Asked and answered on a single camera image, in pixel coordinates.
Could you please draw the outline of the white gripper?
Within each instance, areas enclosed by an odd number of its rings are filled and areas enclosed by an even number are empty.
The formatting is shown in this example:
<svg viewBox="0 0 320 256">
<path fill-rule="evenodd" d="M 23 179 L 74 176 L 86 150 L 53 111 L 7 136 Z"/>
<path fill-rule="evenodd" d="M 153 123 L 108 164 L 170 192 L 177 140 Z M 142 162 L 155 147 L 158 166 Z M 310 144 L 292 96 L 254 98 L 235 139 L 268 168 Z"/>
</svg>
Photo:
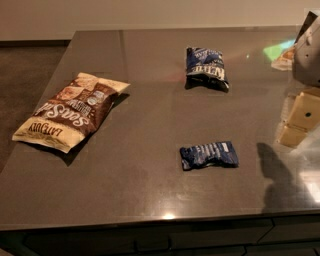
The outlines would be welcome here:
<svg viewBox="0 0 320 256">
<path fill-rule="evenodd" d="M 309 86 L 320 86 L 320 12 L 318 10 L 309 11 L 301 26 L 295 40 L 292 67 L 293 77 L 297 81 Z M 316 87 L 301 91 L 295 98 L 288 117 L 290 126 L 285 123 L 278 126 L 276 141 L 279 144 L 296 148 L 307 137 L 306 131 L 312 130 L 320 122 L 320 89 Z"/>
</svg>

